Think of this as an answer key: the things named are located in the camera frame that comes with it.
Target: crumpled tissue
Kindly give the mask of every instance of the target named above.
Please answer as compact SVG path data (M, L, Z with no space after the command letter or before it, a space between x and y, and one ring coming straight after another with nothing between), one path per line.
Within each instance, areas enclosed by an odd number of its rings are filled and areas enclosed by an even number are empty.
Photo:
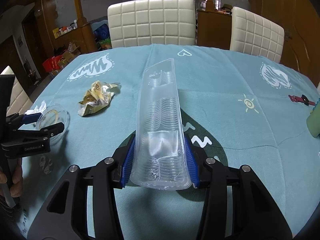
M45 103L45 101L42 101L39 108L38 106L36 106L35 109L27 110L25 114L43 113L43 111L46 110L46 108L47 108L47 104Z

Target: crumpled food wrapper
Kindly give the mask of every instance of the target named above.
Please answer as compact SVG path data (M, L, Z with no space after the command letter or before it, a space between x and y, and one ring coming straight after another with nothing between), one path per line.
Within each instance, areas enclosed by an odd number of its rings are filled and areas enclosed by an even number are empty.
M108 106L115 92L112 88L118 87L117 84L108 84L99 80L91 84L91 88L84 94L80 103L80 116L94 114L102 108Z

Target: window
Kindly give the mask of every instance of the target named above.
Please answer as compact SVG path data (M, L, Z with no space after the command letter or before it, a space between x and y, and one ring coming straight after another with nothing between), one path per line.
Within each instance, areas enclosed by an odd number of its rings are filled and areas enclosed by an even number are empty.
M219 10L221 7L221 0L215 0L216 9Z

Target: green cup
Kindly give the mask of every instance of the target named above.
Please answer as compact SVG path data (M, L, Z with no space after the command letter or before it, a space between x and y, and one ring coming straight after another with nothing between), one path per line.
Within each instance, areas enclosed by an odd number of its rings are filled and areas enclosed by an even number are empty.
M315 108L307 118L307 127L314 138L320 134L320 104L316 104Z

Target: text logo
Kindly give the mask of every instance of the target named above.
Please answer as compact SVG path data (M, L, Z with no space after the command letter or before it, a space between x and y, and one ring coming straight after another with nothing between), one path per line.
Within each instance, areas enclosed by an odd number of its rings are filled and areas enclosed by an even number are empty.
M70 74L70 76L68 77L68 81L76 80L82 76L99 76L107 72L113 67L113 61L108 59L108 55L109 54L106 54L92 62L82 65L80 68Z
M25 151L31 151L31 150L39 149L41 147L42 147L42 145L32 146L32 147L25 148L24 150Z

